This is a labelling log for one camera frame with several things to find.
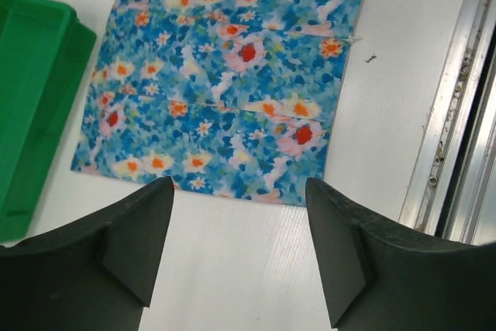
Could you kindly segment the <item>blue floral skirt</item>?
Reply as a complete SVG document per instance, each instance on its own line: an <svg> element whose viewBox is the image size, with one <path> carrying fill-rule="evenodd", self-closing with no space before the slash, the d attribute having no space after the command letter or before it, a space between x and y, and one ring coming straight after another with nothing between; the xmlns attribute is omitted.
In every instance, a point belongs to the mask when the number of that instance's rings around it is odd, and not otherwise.
<svg viewBox="0 0 496 331"><path fill-rule="evenodd" d="M302 206L363 0L115 0L73 171Z"/></svg>

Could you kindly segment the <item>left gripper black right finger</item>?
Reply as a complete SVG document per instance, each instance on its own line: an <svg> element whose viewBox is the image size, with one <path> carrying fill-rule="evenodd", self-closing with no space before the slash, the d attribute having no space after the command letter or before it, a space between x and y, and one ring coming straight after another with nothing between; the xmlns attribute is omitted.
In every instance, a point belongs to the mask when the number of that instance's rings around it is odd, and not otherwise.
<svg viewBox="0 0 496 331"><path fill-rule="evenodd" d="M493 243L420 233L318 178L307 180L305 201L334 329L495 328Z"/></svg>

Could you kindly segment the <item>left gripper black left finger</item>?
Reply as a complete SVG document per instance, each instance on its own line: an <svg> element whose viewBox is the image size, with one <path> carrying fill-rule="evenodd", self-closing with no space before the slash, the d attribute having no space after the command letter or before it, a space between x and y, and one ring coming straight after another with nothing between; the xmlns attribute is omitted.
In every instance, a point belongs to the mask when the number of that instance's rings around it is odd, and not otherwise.
<svg viewBox="0 0 496 331"><path fill-rule="evenodd" d="M92 214L1 248L3 330L137 330L174 201L158 178Z"/></svg>

